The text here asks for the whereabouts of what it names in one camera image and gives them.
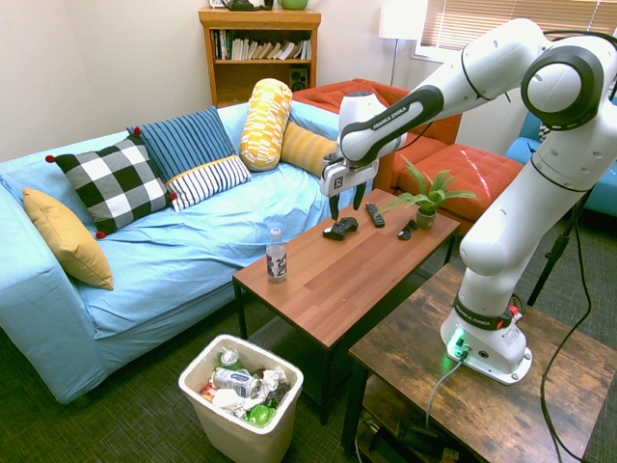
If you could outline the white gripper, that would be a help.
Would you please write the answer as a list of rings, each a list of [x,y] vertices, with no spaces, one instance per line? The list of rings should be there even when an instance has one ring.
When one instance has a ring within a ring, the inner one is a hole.
[[[330,197],[329,206],[331,217],[334,221],[338,220],[339,195],[342,191],[356,187],[353,208],[358,210],[362,204],[365,193],[365,183],[377,176],[379,161],[359,167],[352,168],[345,162],[336,162],[326,166],[322,172],[320,180],[320,191],[323,195]]]

